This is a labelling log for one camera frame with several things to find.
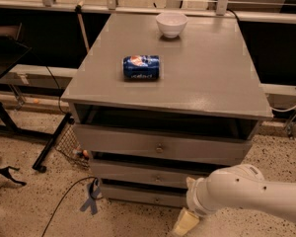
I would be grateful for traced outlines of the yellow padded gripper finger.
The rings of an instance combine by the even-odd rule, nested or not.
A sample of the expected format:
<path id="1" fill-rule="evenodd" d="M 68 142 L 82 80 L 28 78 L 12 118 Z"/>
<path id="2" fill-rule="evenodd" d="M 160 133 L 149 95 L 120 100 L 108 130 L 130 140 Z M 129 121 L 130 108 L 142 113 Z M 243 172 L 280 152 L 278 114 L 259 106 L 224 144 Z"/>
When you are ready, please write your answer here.
<path id="1" fill-rule="evenodd" d="M 199 223 L 199 217 L 185 207 L 181 210 L 172 234 L 175 237 L 184 237 Z"/>

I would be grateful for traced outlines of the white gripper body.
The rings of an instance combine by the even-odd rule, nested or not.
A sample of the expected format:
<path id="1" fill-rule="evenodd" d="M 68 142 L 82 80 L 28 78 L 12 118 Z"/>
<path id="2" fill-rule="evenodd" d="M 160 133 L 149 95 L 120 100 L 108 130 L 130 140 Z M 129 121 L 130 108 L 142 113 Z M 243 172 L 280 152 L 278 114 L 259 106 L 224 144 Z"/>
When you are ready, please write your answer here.
<path id="1" fill-rule="evenodd" d="M 206 217 L 207 210 L 201 205 L 197 197 L 197 188 L 203 182 L 203 178 L 194 179 L 192 177 L 186 178 L 186 204 L 188 209 L 198 217 Z"/>

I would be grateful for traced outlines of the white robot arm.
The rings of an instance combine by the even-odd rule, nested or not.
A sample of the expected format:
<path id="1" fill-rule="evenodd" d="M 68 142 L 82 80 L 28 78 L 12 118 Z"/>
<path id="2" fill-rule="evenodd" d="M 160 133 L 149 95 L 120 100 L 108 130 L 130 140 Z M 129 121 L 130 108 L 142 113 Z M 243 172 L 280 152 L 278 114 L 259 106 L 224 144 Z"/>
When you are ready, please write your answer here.
<path id="1" fill-rule="evenodd" d="M 213 171 L 206 178 L 186 178 L 186 205 L 173 228 L 185 236 L 210 214 L 225 208 L 253 209 L 296 223 L 296 183 L 270 182 L 251 164 Z"/>

